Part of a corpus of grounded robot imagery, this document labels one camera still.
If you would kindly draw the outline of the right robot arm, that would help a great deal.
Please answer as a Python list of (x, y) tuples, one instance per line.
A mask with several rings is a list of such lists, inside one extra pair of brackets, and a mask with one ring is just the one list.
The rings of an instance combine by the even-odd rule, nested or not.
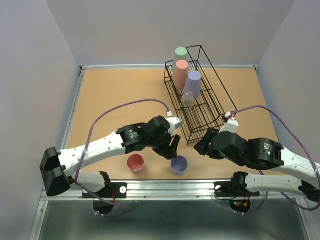
[(194, 149), (211, 159), (227, 159), (240, 167), (280, 173), (256, 175), (238, 171), (218, 189), (221, 197), (280, 192), (306, 197), (315, 203), (320, 201), (320, 181), (311, 162), (276, 141), (268, 138), (246, 140), (236, 133), (210, 128)]

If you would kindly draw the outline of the mint green plastic cup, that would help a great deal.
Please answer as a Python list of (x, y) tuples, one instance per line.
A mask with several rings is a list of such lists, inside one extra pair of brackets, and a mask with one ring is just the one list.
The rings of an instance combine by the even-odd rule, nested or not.
[(175, 49), (172, 66), (171, 66), (172, 72), (175, 71), (176, 63), (179, 60), (188, 61), (188, 50), (184, 47), (178, 47)]

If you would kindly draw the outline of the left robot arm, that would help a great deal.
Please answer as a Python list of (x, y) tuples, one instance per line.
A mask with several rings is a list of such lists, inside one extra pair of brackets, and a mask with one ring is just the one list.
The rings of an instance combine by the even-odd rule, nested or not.
[(119, 128), (99, 140), (75, 148), (45, 150), (40, 163), (44, 188), (48, 197), (67, 192), (79, 182), (87, 190), (106, 197), (111, 193), (111, 182), (105, 172), (83, 172), (81, 169), (107, 158), (140, 152), (151, 148), (159, 156), (171, 160), (177, 156), (181, 137), (175, 131), (183, 125), (178, 117), (157, 116), (147, 123), (136, 123)]

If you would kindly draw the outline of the large lavender plastic cup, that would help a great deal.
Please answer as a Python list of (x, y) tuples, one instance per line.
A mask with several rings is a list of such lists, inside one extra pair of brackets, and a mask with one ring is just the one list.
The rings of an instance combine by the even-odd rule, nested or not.
[(201, 73), (197, 70), (190, 71), (187, 75), (184, 91), (191, 92), (193, 94), (193, 98), (197, 99), (201, 95), (201, 85)]

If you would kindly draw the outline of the salmon pink plastic cup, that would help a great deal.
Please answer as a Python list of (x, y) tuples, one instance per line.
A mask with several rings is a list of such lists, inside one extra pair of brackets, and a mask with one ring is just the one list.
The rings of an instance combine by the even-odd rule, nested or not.
[(189, 74), (189, 63), (186, 60), (178, 60), (175, 63), (173, 71), (173, 83), (176, 88), (183, 89), (185, 87), (187, 77)]

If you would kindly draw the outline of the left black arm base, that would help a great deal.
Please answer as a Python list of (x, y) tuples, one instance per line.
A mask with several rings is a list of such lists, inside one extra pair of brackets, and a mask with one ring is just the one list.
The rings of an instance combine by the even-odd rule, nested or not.
[(98, 185), (84, 186), (94, 195), (103, 199), (125, 199), (127, 197), (126, 182), (99, 183)]

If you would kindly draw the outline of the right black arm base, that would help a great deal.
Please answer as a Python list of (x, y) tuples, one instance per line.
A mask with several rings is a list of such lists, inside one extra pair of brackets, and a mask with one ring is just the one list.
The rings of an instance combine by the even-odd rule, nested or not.
[(214, 190), (218, 198), (259, 197), (261, 195), (259, 191), (249, 191), (244, 185), (238, 186), (231, 181), (214, 182)]

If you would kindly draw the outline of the clear plastic cup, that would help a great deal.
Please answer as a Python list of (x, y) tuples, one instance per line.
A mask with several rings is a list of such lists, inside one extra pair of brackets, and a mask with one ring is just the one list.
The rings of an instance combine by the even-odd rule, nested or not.
[(185, 91), (181, 98), (182, 106), (185, 110), (191, 109), (194, 105), (194, 95), (190, 91)]

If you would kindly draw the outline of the black wire dish rack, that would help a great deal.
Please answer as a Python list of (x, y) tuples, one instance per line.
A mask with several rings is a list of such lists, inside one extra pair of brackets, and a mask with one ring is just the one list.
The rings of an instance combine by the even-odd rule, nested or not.
[(221, 129), (223, 116), (237, 110), (235, 102), (219, 76), (202, 45), (188, 46), (189, 71), (201, 73), (201, 94), (193, 101), (190, 109), (183, 107), (183, 90), (173, 82), (173, 61), (164, 65), (164, 84), (166, 85), (173, 108), (183, 120), (182, 132), (186, 144), (199, 142), (209, 128)]

